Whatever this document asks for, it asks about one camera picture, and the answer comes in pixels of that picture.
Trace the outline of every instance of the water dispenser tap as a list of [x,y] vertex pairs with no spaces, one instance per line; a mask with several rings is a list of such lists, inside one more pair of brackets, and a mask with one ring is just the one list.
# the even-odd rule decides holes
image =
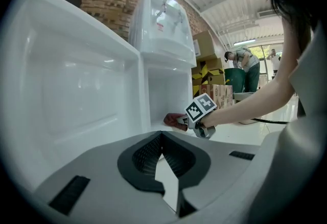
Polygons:
[[156,14],[156,17],[161,16],[162,13],[165,13],[167,10],[167,0],[163,0],[161,10]]
[[174,24],[178,25],[179,23],[183,23],[183,15],[182,15],[182,12],[180,10],[178,11],[177,21],[175,21]]

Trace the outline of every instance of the wrist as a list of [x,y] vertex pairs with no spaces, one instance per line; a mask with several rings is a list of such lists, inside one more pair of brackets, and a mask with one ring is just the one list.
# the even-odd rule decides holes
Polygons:
[[213,126],[213,125],[211,125],[210,124],[210,120],[211,120],[211,115],[212,115],[213,113],[211,112],[211,113],[209,113],[209,114],[207,114],[206,116],[204,116],[202,119],[201,119],[201,124],[203,124],[206,128],[208,128],[208,127],[210,127],[210,126]]

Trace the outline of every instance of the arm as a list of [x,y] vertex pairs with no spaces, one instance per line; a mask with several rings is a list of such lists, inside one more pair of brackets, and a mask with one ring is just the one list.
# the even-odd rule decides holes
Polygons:
[[242,68],[244,67],[244,65],[247,64],[247,62],[249,61],[249,59],[250,59],[250,56],[248,54],[244,54],[243,61],[241,63],[241,67]]
[[[253,119],[275,111],[289,101],[294,93],[294,89],[288,77],[297,66],[297,59],[300,56],[301,50],[298,44],[298,36],[285,20],[283,20],[283,28],[283,58],[274,80],[245,100],[228,108],[216,110],[204,117],[201,122],[206,127]],[[305,48],[310,41],[310,36],[305,34],[302,38],[306,38],[305,42],[301,44]]]
[[272,57],[272,54],[268,55],[266,59],[267,59],[267,60],[270,60],[271,57]]

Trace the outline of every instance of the person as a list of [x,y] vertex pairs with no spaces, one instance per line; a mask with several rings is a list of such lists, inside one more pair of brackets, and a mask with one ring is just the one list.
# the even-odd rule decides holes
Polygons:
[[[274,80],[245,100],[216,110],[200,121],[205,127],[257,118],[284,106],[294,94],[289,76],[297,59],[311,41],[318,21],[325,20],[325,7],[317,0],[270,0],[272,9],[282,17],[284,30],[283,57]],[[297,115],[305,116],[299,95]]]
[[274,71],[274,76],[276,76],[281,57],[276,55],[276,50],[272,49],[270,55],[268,55],[267,60],[272,62],[272,70]]
[[241,47],[234,52],[225,52],[225,61],[233,61],[235,68],[245,71],[244,92],[256,92],[260,76],[260,61],[250,49]]

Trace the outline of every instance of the white floor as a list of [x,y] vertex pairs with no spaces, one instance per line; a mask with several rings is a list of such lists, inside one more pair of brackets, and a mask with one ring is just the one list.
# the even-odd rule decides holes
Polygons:
[[[297,113],[297,101],[297,97],[292,97],[291,100],[285,106],[283,106],[277,111],[263,116],[262,119],[275,121],[295,120]],[[219,125],[216,127],[216,133],[210,139],[210,141],[261,145],[267,134],[271,132],[281,131],[284,127],[285,125],[276,125],[263,122],[256,122],[250,125],[242,125],[240,123]],[[171,127],[167,127],[167,129],[165,130],[174,130],[182,132]],[[189,130],[188,134],[194,136],[193,131]],[[176,211],[178,179],[176,178],[164,158],[159,160],[157,164],[155,179],[163,183],[166,190],[163,199],[173,210]]]

